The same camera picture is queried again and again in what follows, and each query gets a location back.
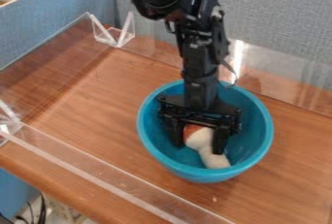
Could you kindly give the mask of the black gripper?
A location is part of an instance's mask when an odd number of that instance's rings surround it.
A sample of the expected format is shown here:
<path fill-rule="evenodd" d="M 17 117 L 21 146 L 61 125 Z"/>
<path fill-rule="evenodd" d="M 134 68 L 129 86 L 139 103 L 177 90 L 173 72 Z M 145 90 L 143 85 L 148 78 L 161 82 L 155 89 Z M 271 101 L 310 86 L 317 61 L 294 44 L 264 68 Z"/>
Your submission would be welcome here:
<path fill-rule="evenodd" d="M 167 130 L 176 147 L 185 145 L 185 127 L 188 123 L 216 128 L 213 138 L 213 153 L 222 155 L 226 151 L 231 134 L 242 130 L 242 109 L 220 99 L 213 101 L 207 109 L 188 107 L 181 94 L 157 96 L 159 114 L 167 122 Z"/>

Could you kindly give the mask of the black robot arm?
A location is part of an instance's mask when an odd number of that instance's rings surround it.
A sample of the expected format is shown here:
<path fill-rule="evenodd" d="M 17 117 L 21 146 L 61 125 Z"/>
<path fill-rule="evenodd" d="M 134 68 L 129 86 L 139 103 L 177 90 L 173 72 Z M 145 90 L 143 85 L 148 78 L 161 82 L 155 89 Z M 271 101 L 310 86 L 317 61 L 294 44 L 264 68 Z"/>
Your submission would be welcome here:
<path fill-rule="evenodd" d="M 226 12 L 219 0 L 132 0 L 141 15 L 165 21 L 176 35 L 185 93 L 161 95 L 160 115 L 168 123 L 173 143 L 185 144 L 185 127 L 199 124 L 213 129 L 212 152 L 223 154 L 230 137 L 242 129 L 242 109 L 219 95 L 220 68 L 227 66 L 230 39 Z"/>

